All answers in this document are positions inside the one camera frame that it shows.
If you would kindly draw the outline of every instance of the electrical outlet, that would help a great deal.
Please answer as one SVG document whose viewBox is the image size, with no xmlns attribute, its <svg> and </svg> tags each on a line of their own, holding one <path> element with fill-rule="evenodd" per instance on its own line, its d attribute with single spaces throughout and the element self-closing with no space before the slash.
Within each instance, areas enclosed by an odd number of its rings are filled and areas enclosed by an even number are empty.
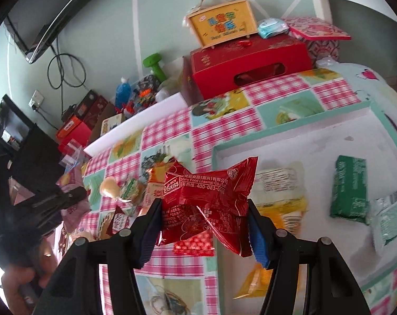
<svg viewBox="0 0 397 315">
<path fill-rule="evenodd" d="M 29 101 L 29 106 L 32 108 L 32 105 L 35 105 L 36 108 L 38 109 L 41 106 L 43 100 L 44 100 L 44 96 L 42 96 L 42 94 L 38 90 L 35 90 L 34 95 Z"/>
</svg>

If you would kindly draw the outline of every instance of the table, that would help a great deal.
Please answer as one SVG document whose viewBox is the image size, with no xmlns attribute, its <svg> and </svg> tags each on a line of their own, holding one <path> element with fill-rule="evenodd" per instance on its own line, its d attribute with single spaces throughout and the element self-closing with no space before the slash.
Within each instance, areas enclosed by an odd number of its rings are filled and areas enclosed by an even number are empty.
<svg viewBox="0 0 397 315">
<path fill-rule="evenodd" d="M 370 69 L 361 65 L 351 69 L 360 70 L 360 77 L 355 79 L 342 69 L 337 70 L 341 73 L 327 69 L 305 71 L 253 83 L 178 111 L 92 158 L 84 172 L 84 185 L 107 176 L 114 176 L 120 185 L 128 175 L 144 180 L 145 169 L 166 156 L 176 157 L 190 171 L 209 171 L 216 144 L 296 117 L 359 103 L 365 95 L 356 93 L 361 91 L 358 79 L 365 79 L 362 72 Z M 376 73 L 373 76 L 377 81 L 382 79 Z M 276 100 L 292 95 L 297 102 L 285 109 L 274 107 Z M 116 204 L 110 198 L 98 196 L 90 206 L 91 211 L 82 218 L 78 229 L 97 235 L 102 219 L 115 210 Z M 105 314 L 110 315 L 107 267 L 101 266 L 101 271 L 103 307 Z M 158 313 L 158 301 L 154 303 L 156 298 L 151 295 L 161 296 L 164 289 L 170 289 L 171 295 L 177 296 L 173 296 L 174 300 L 191 313 L 220 314 L 216 257 L 176 256 L 172 245 L 158 247 L 136 276 L 148 314 Z M 365 297 L 373 314 L 388 315 L 397 304 L 397 263 L 374 282 L 364 286 Z"/>
</svg>

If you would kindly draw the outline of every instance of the television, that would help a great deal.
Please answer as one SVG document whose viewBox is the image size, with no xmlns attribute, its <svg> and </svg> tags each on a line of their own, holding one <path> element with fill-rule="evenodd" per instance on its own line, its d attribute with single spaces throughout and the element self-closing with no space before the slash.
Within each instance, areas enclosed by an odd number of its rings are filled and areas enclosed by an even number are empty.
<svg viewBox="0 0 397 315">
<path fill-rule="evenodd" d="M 27 62 L 32 64 L 88 1 L 18 0 L 4 23 Z"/>
</svg>

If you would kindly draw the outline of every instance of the wall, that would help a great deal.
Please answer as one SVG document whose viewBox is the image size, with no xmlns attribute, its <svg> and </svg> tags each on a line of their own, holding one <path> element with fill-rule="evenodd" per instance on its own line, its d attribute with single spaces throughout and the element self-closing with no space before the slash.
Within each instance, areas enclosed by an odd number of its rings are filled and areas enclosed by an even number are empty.
<svg viewBox="0 0 397 315">
<path fill-rule="evenodd" d="M 340 61 L 366 65 L 385 79 L 397 77 L 397 23 L 368 7 L 329 0 L 334 24 L 352 36 L 340 43 Z"/>
<path fill-rule="evenodd" d="M 200 0 L 92 0 L 73 18 L 59 35 L 60 50 L 78 56 L 86 67 L 86 86 L 112 98 L 120 77 L 136 81 L 148 73 L 141 61 L 159 51 L 163 61 L 188 54 L 198 43 L 181 23 L 186 12 Z M 281 17 L 295 0 L 254 0 L 252 8 L 257 20 L 265 15 Z M 312 0 L 299 0 L 290 15 L 314 15 Z M 23 55 L 8 42 L 0 28 L 0 98 L 8 93 L 28 117 L 50 135 L 54 130 L 33 112 L 28 102 L 35 89 L 45 97 L 42 108 L 49 120 L 60 125 L 60 92 L 48 84 L 46 70 L 53 57 L 46 51 L 34 64 L 27 64 Z M 69 80 L 76 84 L 67 67 Z M 58 83 L 56 66 L 51 77 Z M 64 87 L 64 106 L 79 102 L 83 88 Z"/>
</svg>

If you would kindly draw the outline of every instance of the metal screw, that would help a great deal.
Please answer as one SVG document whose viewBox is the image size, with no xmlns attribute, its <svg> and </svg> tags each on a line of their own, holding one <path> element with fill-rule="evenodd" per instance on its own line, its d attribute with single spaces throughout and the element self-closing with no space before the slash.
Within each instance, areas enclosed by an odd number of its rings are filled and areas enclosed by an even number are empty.
<svg viewBox="0 0 397 315">
<path fill-rule="evenodd" d="M 321 238 L 321 243 L 323 243 L 324 245 L 330 245 L 332 243 L 332 241 L 328 237 L 322 237 Z"/>
<path fill-rule="evenodd" d="M 84 238 L 84 237 L 78 237 L 74 243 L 75 243 L 77 246 L 81 246 L 81 245 L 83 245 L 84 243 L 86 243 L 86 238 Z"/>
<path fill-rule="evenodd" d="M 282 228 L 279 228 L 279 229 L 276 231 L 276 235 L 277 235 L 278 237 L 284 238 L 284 237 L 287 236 L 287 231 L 286 231 L 286 230 L 283 230 Z"/>
<path fill-rule="evenodd" d="M 123 228 L 118 232 L 121 237 L 128 237 L 131 234 L 131 230 L 129 228 Z"/>
</svg>

